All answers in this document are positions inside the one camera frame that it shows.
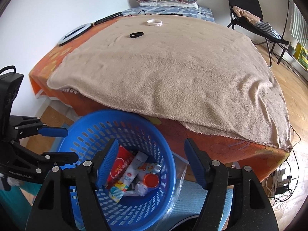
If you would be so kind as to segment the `white tissue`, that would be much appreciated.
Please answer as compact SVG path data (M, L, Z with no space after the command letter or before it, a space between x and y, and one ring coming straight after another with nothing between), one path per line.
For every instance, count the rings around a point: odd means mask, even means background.
M134 189L135 193L137 193L139 196L144 197L148 192L148 187L144 185L142 182L138 182L135 185Z

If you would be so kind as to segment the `striped hanging towel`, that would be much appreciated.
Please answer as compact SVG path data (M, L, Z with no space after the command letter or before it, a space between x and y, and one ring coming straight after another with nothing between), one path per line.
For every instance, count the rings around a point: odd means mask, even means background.
M305 47L307 44L307 22L301 14L298 7L295 5L293 0L290 0L291 5L291 22L290 22L290 33L291 36Z

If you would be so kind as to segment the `red rectangular box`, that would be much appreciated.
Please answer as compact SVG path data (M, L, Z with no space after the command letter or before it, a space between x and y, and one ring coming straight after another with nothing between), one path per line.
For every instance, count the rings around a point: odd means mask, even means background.
M105 187L110 189L124 174L132 160L135 158L131 151L123 146L119 146L119 150L111 168Z

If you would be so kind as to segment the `colourful snack pouch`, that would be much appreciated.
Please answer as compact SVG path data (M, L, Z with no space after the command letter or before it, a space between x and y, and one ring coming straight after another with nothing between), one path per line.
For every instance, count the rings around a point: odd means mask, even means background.
M124 171L123 176L109 190L109 196L114 202L118 203L124 196L124 193L139 173L138 168L142 166L147 159L148 155L141 151L135 155L134 159Z

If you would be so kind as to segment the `beige fleece blanket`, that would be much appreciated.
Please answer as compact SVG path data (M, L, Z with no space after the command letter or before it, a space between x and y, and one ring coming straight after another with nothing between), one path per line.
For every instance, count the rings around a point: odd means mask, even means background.
M50 89L179 121L201 134L292 148L284 95L244 34L191 17L124 17L64 57Z

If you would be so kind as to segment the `orange bottle cap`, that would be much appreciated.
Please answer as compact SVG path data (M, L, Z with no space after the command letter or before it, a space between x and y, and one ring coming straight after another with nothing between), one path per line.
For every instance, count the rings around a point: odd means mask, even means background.
M143 179L143 184L147 188L155 188L159 184L160 180L156 174L146 174Z

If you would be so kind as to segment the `black tripod pole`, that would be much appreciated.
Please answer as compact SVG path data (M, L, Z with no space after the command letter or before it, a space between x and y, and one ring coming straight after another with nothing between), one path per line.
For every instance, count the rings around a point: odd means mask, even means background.
M122 15L123 15L122 12L118 12L118 13L109 15L107 17L101 18L99 20L96 20L95 22L92 23L92 25L96 26L98 24L104 23L106 21L112 20L112 19L117 18L117 17L122 16Z

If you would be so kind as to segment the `black clothes rack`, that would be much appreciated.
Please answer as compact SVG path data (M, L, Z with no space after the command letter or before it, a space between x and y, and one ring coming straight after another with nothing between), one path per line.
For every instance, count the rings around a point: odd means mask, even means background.
M283 60L301 79L307 82L307 71L301 66L301 64L295 59L295 48L297 45L297 41L291 36L290 33L290 22L291 22L291 5L290 0L288 0L287 5L287 14L285 19L285 25L282 32L282 37L289 41L289 45L287 46L286 50L281 53L278 57L279 59Z

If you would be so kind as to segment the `black folding chair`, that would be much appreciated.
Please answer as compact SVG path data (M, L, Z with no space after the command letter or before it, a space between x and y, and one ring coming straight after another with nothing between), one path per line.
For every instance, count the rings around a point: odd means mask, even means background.
M264 21L262 9L259 0L228 0L230 10L230 23L228 27L235 29L240 26L245 30L254 33L265 39L268 50L268 56L271 57L274 47L280 46L282 53L287 50L289 41L278 34L271 24Z

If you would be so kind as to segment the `clothes on chair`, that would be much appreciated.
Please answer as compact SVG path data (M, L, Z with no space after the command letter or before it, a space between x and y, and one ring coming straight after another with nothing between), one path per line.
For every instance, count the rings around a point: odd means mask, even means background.
M260 29L262 32L270 35L271 37L281 40L282 37L277 31L273 30L272 26L268 22L262 21L258 16L250 13L248 10L241 9L237 6L232 7L237 18L244 17L250 24Z

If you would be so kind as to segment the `yellow crate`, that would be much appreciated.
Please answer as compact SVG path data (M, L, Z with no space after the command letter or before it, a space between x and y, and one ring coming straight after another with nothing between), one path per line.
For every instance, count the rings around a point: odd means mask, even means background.
M305 69L305 71L307 71L308 69L307 50L305 47L301 46L299 42L296 45L294 57Z

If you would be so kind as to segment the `blue patterned mattress sheet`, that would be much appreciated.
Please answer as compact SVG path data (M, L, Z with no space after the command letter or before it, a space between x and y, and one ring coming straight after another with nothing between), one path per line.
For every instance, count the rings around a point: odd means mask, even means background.
M181 15L215 22L211 9L205 7L188 8L172 6L139 6L122 12L123 16L135 15Z

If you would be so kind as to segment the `blue plastic waste basket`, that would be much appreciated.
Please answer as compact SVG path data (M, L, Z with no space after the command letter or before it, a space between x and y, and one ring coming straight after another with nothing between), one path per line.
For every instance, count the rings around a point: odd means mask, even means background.
M93 160L108 142L119 145L97 197L111 230L148 230L166 214L175 189L171 149L145 118L119 110L90 113L68 129L59 152L75 152L78 165Z

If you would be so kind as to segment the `teal trousers leg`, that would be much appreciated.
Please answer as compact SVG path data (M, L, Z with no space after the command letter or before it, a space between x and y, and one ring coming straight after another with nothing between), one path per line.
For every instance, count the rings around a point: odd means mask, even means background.
M32 206L21 192L21 189L36 196L42 185L23 182L14 178L8 178L7 181L11 186L11 190L1 190L1 205L17 227L24 230Z

